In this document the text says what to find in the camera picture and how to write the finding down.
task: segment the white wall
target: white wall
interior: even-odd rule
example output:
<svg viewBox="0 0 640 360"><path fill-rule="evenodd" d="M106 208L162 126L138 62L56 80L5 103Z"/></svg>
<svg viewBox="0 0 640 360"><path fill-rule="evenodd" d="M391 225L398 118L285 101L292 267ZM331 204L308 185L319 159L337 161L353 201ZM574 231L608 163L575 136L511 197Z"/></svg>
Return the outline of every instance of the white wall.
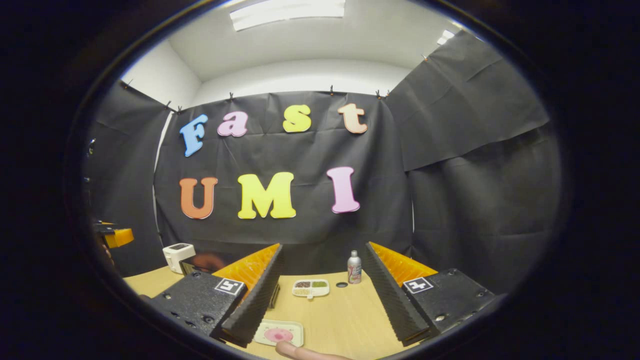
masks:
<svg viewBox="0 0 640 360"><path fill-rule="evenodd" d="M131 87L166 104L172 109L188 108L202 84L196 74L182 61L165 40L151 49L123 76Z"/></svg>
<svg viewBox="0 0 640 360"><path fill-rule="evenodd" d="M386 95L413 69L359 60L284 61L240 70L206 81L192 106L234 97L287 91L329 91Z"/></svg>

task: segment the blue letter f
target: blue letter f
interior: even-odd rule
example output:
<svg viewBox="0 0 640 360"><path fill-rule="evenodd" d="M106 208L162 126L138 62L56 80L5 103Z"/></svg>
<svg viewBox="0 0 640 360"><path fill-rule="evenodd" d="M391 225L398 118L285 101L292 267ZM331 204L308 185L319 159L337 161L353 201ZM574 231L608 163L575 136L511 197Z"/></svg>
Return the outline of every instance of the blue letter f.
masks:
<svg viewBox="0 0 640 360"><path fill-rule="evenodd" d="M184 152L185 156L191 156L202 147L202 142L198 141L198 138L202 139L204 136L204 126L201 124L207 120L209 120L207 115L202 114L180 129L180 134L184 137L184 145L187 147L187 151Z"/></svg>

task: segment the pink food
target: pink food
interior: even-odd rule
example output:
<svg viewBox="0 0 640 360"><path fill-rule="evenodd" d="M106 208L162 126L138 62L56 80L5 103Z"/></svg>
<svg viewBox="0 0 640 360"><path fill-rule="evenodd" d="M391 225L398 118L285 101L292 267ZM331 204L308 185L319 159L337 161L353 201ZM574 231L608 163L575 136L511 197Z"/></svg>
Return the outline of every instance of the pink food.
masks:
<svg viewBox="0 0 640 360"><path fill-rule="evenodd" d="M264 332L264 337L269 341L277 343L278 341L291 341L293 334L285 329L269 329Z"/></svg>

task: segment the white plate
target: white plate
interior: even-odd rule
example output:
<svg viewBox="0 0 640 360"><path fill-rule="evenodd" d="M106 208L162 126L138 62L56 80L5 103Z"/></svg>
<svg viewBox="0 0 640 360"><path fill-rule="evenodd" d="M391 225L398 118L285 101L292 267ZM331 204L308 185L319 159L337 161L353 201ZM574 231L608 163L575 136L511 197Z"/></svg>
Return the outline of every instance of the white plate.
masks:
<svg viewBox="0 0 640 360"><path fill-rule="evenodd" d="M297 288L296 285L299 282L303 282L303 281L311 282L311 284L309 284L308 288ZM322 288L314 288L312 286L314 281L323 281L326 284L326 286L323 286ZM306 291L307 292L306 294L296 294L296 290L309 290L309 291ZM314 296L325 296L326 294L329 293L329 282L324 279L298 280L293 283L293 288L291 288L291 293L295 296L306 297L307 299L312 299L314 298Z"/></svg>
<svg viewBox="0 0 640 360"><path fill-rule="evenodd" d="M260 326L258 326L258 330L255 331L253 340L257 343L271 345L274 347L276 346L276 342L267 339L267 336L269 336L267 331L271 331L272 339L274 337L274 332L275 334L283 334L284 336L291 333L293 335L293 339L291 339L289 343L297 347L301 347L305 343L305 331L303 330L302 324L299 322L283 322L278 320L262 319Z"/></svg>

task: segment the aerosol bottle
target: aerosol bottle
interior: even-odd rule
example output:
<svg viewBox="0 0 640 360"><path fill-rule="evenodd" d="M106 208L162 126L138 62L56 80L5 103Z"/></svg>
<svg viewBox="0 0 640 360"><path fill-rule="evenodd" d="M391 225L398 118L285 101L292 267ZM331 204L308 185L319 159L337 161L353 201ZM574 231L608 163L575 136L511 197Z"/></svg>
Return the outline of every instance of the aerosol bottle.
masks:
<svg viewBox="0 0 640 360"><path fill-rule="evenodd" d="M350 284L359 284L362 280L362 260L355 250L351 251L351 257L347 260L347 273Z"/></svg>

